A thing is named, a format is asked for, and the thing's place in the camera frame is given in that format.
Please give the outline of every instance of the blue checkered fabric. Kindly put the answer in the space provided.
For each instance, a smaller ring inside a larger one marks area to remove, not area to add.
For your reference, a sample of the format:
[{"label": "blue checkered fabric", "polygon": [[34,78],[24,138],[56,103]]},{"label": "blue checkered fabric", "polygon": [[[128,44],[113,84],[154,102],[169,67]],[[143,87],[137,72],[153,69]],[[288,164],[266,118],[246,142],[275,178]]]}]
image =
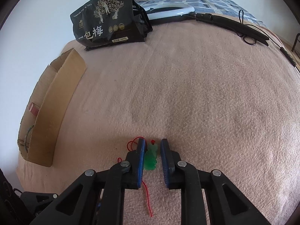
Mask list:
[{"label": "blue checkered fabric", "polygon": [[236,18],[239,17],[239,10],[243,9],[244,21],[249,21],[266,28],[266,25],[262,21],[256,19],[251,13],[232,0],[136,0],[136,2],[141,6],[163,3],[185,3],[193,6],[195,13],[217,13]]}]

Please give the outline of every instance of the tree illustration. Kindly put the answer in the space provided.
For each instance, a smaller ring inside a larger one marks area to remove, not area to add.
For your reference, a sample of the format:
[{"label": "tree illustration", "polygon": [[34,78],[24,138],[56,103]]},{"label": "tree illustration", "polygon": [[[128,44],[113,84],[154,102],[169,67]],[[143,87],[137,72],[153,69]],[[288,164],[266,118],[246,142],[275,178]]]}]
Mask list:
[{"label": "tree illustration", "polygon": [[103,14],[109,14],[111,11],[114,11],[112,19],[118,18],[118,11],[124,5],[124,2],[118,0],[99,0],[94,11],[94,16],[100,18],[101,23],[103,23]]},{"label": "tree illustration", "polygon": [[96,9],[94,11],[94,15],[96,18],[100,18],[101,20],[101,23],[103,23],[103,14],[106,13],[109,14],[109,9],[108,9],[108,6],[107,6],[107,3],[108,3],[109,0],[99,0],[97,2],[97,6],[96,6]]},{"label": "tree illustration", "polygon": [[118,18],[118,11],[119,9],[124,5],[124,2],[118,1],[118,0],[109,0],[108,1],[108,7],[110,11],[115,11],[115,14],[113,15],[112,19]]}]

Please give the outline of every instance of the green jade pendant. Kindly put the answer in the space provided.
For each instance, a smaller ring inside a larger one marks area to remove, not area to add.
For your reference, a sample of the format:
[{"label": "green jade pendant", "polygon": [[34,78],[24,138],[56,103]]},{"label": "green jade pendant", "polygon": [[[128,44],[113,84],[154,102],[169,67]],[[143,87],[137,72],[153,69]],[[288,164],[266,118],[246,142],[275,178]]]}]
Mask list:
[{"label": "green jade pendant", "polygon": [[144,158],[144,169],[145,170],[154,170],[156,168],[156,152],[157,152],[157,145],[154,144],[148,144],[147,146],[148,150],[145,153],[145,158]]}]

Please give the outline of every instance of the white label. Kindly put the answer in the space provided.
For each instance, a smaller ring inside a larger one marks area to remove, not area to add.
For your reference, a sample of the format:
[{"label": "white label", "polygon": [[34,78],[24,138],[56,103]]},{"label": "white label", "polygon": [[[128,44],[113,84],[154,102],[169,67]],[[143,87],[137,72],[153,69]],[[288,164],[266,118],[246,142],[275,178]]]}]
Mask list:
[{"label": "white label", "polygon": [[123,37],[123,38],[115,39],[115,40],[112,40],[112,42],[119,42],[119,41],[124,41],[124,40],[128,40],[128,37]]}]

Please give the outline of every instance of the blue gripper pad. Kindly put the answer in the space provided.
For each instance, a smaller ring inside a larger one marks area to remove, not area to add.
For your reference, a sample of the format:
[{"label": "blue gripper pad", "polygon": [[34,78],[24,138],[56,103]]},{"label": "blue gripper pad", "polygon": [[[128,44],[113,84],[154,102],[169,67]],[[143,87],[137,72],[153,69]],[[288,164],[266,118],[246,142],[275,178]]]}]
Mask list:
[{"label": "blue gripper pad", "polygon": [[170,177],[175,172],[174,160],[170,151],[167,139],[162,139],[160,143],[161,162],[163,165],[163,177],[166,187],[170,187]]},{"label": "blue gripper pad", "polygon": [[142,185],[145,152],[146,152],[146,142],[144,139],[139,138],[139,142],[137,145],[137,153],[139,155],[139,161],[138,161],[139,166],[137,170],[137,186],[139,188]]}]

